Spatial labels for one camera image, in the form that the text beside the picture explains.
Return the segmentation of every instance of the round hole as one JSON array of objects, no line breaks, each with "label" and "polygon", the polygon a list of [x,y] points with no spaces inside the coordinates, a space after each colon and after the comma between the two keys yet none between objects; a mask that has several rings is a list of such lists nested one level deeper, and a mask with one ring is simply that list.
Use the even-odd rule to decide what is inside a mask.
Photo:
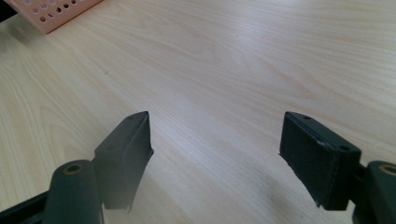
[{"label": "round hole", "polygon": [[64,173],[66,175],[75,175],[79,173],[82,170],[82,165],[80,164],[73,164],[68,166],[67,168],[64,169]]},{"label": "round hole", "polygon": [[394,165],[380,165],[379,169],[381,169],[383,172],[387,173],[388,175],[396,175],[396,166]]},{"label": "round hole", "polygon": [[349,151],[349,147],[346,147],[346,146],[340,146],[340,148],[341,148],[341,150],[344,150],[344,151]]}]

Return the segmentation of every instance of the wooden table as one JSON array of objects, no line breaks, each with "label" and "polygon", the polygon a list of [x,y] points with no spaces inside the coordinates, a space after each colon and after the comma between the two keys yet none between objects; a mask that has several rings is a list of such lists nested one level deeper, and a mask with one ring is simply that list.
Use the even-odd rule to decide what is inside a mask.
[{"label": "wooden table", "polygon": [[105,0],[49,35],[0,23],[0,210],[126,116],[156,153],[106,223],[351,223],[278,156],[285,111],[396,162],[394,1]]}]

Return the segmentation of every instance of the table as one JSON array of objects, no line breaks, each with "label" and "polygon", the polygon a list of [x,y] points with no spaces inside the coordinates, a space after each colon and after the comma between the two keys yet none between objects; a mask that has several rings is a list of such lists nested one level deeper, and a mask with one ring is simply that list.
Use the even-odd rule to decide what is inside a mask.
[{"label": "table", "polygon": [[106,223],[351,223],[278,156],[285,111],[396,162],[393,1],[105,0],[49,35],[0,23],[0,210],[149,111],[130,214]]}]

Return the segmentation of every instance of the pink basket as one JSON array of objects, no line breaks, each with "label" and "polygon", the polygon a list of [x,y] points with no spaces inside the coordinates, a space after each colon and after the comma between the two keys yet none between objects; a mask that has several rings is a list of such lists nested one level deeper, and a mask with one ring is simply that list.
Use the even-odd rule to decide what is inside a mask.
[{"label": "pink basket", "polygon": [[41,32],[48,34],[102,0],[5,0]]}]

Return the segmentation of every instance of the light wood tabletop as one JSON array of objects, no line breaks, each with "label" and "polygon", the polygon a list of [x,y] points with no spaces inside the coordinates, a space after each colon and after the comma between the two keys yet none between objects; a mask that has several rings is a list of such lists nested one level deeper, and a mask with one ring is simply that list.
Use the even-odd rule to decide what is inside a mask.
[{"label": "light wood tabletop", "polygon": [[155,154],[106,223],[351,223],[278,155],[285,111],[396,162],[394,1],[105,0],[49,35],[0,23],[0,211],[128,115]]}]

